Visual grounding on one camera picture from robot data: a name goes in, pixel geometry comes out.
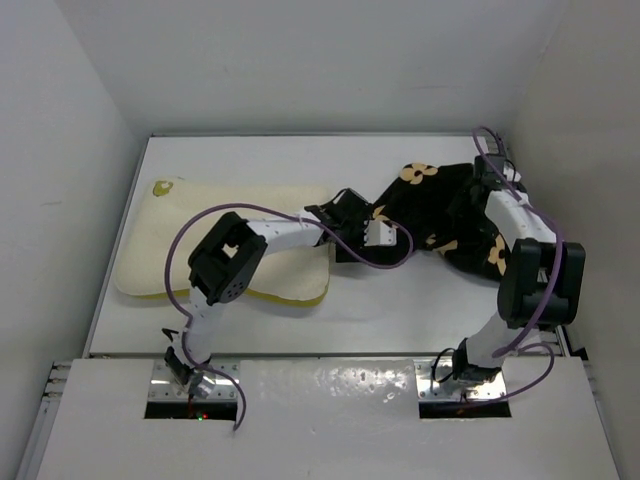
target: white wall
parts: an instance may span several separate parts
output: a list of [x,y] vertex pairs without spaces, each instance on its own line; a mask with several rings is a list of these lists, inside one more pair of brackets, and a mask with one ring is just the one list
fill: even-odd
[[565,0],[56,0],[151,131],[509,124]]
[[0,3],[0,479],[89,327],[139,142],[53,0]]
[[575,0],[513,132],[537,204],[587,249],[575,329],[615,454],[640,478],[640,2]]

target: yellow fabric edge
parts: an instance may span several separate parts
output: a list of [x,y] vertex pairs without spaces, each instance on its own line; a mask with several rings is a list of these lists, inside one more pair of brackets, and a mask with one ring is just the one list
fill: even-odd
[[[308,307],[316,307],[320,305],[320,303],[322,303],[322,300],[324,300],[324,297],[327,296],[328,291],[329,291],[329,282],[327,282],[327,285],[324,287],[324,292],[322,292],[322,295],[319,295],[315,298],[311,298],[309,300],[291,300],[289,298],[282,298],[282,297],[278,297],[277,295],[271,295],[270,293],[256,292],[255,290],[251,290],[250,288],[248,288],[245,293],[247,295],[251,295],[252,297],[259,298],[261,300],[267,300],[268,302],[279,303],[281,305],[290,305],[292,307],[308,308]],[[175,292],[173,292],[173,294],[176,297],[186,297],[187,295],[189,295],[189,290],[176,290]],[[142,298],[144,300],[159,300],[159,299],[167,298],[167,294],[154,293],[151,295],[135,295],[135,297]]]

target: black cloth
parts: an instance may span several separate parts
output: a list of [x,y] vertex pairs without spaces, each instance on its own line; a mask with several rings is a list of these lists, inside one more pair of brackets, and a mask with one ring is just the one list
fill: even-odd
[[[473,165],[433,167],[406,165],[374,203],[373,218],[399,223],[411,232],[414,248],[437,251],[457,269],[499,281],[509,261],[509,249],[498,228],[472,202]],[[372,261],[401,260],[409,247],[398,232],[395,247],[360,251]]]

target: robotic arm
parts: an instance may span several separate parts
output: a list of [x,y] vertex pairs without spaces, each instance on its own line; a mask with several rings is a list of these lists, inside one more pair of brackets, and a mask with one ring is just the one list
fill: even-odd
[[[519,180],[504,157],[494,158],[493,163],[507,178]],[[496,355],[496,351],[523,333],[540,304],[554,263],[556,236],[525,208],[527,195],[521,192],[522,200],[517,201],[480,157],[476,158],[470,192],[472,204],[496,224],[511,248],[509,267],[498,291],[497,312],[479,332],[463,339],[453,355],[453,380],[477,384],[492,380],[500,371],[505,354]],[[396,230],[371,220],[372,211],[372,205],[360,195],[345,189],[324,205],[305,207],[296,215],[299,222],[280,218],[247,221],[234,212],[223,215],[189,257],[193,318],[182,332],[169,334],[172,344],[165,353],[165,362],[178,382],[189,385],[194,395],[199,395],[201,388],[202,396],[207,395],[194,365],[208,363],[216,320],[225,304],[247,289],[263,256],[325,244],[332,240],[327,231],[355,250],[395,245]],[[562,244],[558,281],[537,324],[541,330],[569,324],[575,318],[584,259],[580,244]],[[188,345],[183,341],[187,333]]]

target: purple cable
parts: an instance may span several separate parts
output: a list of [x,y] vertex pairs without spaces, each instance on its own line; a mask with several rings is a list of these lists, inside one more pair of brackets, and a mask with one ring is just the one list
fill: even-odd
[[[493,130],[491,130],[490,128],[484,127],[484,126],[480,126],[480,127],[475,128],[473,130],[473,132],[472,132],[472,135],[473,135],[473,142],[476,144],[476,148],[478,149],[478,153],[480,154],[482,159],[485,161],[485,163],[487,165],[489,165],[491,170],[493,170],[493,172],[498,176],[500,181],[507,187],[507,189],[509,190],[511,195],[513,195],[513,197],[517,201],[521,201],[522,200],[522,196],[520,195],[518,190],[516,190],[516,188],[513,185],[511,185],[511,182],[509,182],[509,180],[507,180],[505,178],[505,176],[493,164],[493,162],[491,160],[489,160],[489,157],[487,157],[487,154],[482,149],[482,146],[480,145],[480,140],[478,138],[478,134],[482,130],[484,130],[485,132],[489,133],[489,135],[491,135],[498,144],[499,144],[499,141],[500,141],[498,135]],[[540,217],[540,219],[549,227],[549,229],[553,233],[555,233],[555,235],[556,235],[556,253],[555,253],[555,257],[553,259],[553,266],[551,268],[551,275],[549,275],[549,282],[547,283],[547,288],[545,289],[545,291],[544,291],[544,293],[542,295],[542,298],[540,299],[540,303],[538,304],[538,306],[536,307],[535,311],[533,312],[533,315],[531,315],[531,318],[529,319],[529,322],[527,322],[527,324],[525,325],[525,327],[522,330],[522,332],[520,332],[520,334],[516,338],[514,338],[513,341],[509,345],[507,345],[506,347],[499,348],[495,352],[493,352],[492,356],[494,358],[502,357],[503,355],[506,355],[510,351],[516,350],[518,348],[518,345],[525,339],[525,337],[529,334],[529,332],[531,330],[533,330],[533,328],[536,326],[536,324],[538,323],[538,320],[540,320],[540,317],[542,316],[542,314],[544,312],[544,309],[547,307],[547,304],[549,303],[549,300],[551,299],[551,295],[553,294],[553,289],[556,286],[556,282],[558,281],[558,275],[560,273],[560,264],[562,263],[562,245],[564,243],[564,238],[563,238],[562,232],[560,231],[558,226],[555,224],[555,222],[553,220],[551,220],[547,215],[542,213],[537,208],[532,207],[529,204],[524,204],[523,206],[524,206],[524,208],[529,210],[529,212],[531,212],[534,215],[537,215],[538,217]]]
[[259,205],[253,205],[250,203],[227,203],[223,205],[217,205],[215,207],[210,207],[198,213],[193,218],[191,218],[187,223],[185,223],[183,227],[176,234],[176,237],[173,239],[173,242],[171,242],[171,246],[169,247],[169,252],[167,253],[167,260],[165,261],[165,264],[164,264],[164,288],[167,292],[167,296],[169,297],[169,301],[171,302],[171,304],[176,308],[176,310],[178,310],[185,317],[187,317],[187,324],[184,326],[184,330],[183,330],[184,333],[182,334],[182,350],[184,351],[185,357],[187,357],[187,360],[189,361],[189,363],[191,363],[195,368],[204,370],[213,375],[219,375],[229,380],[231,384],[236,388],[236,390],[238,391],[238,395],[240,395],[240,398],[242,399],[242,413],[240,414],[240,418],[238,418],[238,420],[233,424],[234,432],[238,430],[238,428],[240,428],[240,425],[242,425],[242,422],[244,421],[244,417],[247,413],[247,398],[244,394],[244,391],[242,390],[238,382],[236,382],[233,379],[233,377],[207,364],[196,362],[191,356],[191,354],[189,353],[189,349],[187,348],[187,337],[189,335],[189,328],[191,327],[191,323],[193,322],[193,315],[186,308],[180,305],[180,303],[178,302],[178,299],[173,293],[173,290],[171,290],[171,264],[173,263],[173,257],[176,253],[180,240],[182,240],[182,237],[184,237],[185,233],[187,233],[187,230],[189,230],[189,228],[191,228],[194,223],[206,217],[207,215],[211,215],[212,213],[216,213],[221,210],[238,209],[238,208],[244,208],[247,210],[256,210],[258,212],[267,213],[269,215],[280,217],[285,220],[289,220],[291,222],[304,222],[304,223],[309,223],[311,225],[314,225],[322,229],[323,231],[325,231],[331,238],[335,240],[335,242],[338,245],[340,245],[344,250],[346,250],[347,253],[349,253],[353,258],[373,268],[390,270],[392,268],[399,267],[400,265],[405,263],[407,260],[409,260],[409,258],[411,257],[411,254],[413,253],[413,237],[411,237],[411,233],[405,227],[393,221],[390,221],[390,223],[398,227],[398,229],[402,231],[402,233],[404,233],[407,236],[407,239],[409,240],[409,248],[407,250],[407,254],[402,258],[402,260],[400,260],[397,263],[394,263],[393,265],[380,265],[377,263],[370,262],[369,260],[361,257],[356,252],[354,252],[345,242],[343,242],[342,239],[340,239],[337,234],[335,234],[330,228],[326,227],[319,221],[312,220],[309,218],[300,218],[294,215],[287,215],[286,213],[281,213],[276,210],[272,210],[270,208],[261,207]]
[[520,395],[521,393],[532,389],[533,387],[538,385],[540,382],[542,382],[545,378],[547,378],[551,373],[551,370],[553,370],[553,365],[556,363],[556,356],[553,353],[553,349],[549,345],[547,345],[546,343],[530,343],[529,345],[525,345],[524,347],[519,348],[518,353],[526,352],[527,350],[531,350],[532,348],[536,348],[536,347],[545,348],[549,352],[549,366],[547,367],[547,369],[544,371],[542,375],[540,375],[538,378],[536,378],[533,382],[529,383],[528,385],[525,385],[522,388],[514,390],[513,392],[509,392],[506,395],[503,395],[502,397],[492,398],[491,400],[483,400],[479,402],[465,403],[461,405],[461,408],[482,407],[485,405],[491,405],[493,403],[500,403],[508,398],[515,397],[516,395]]

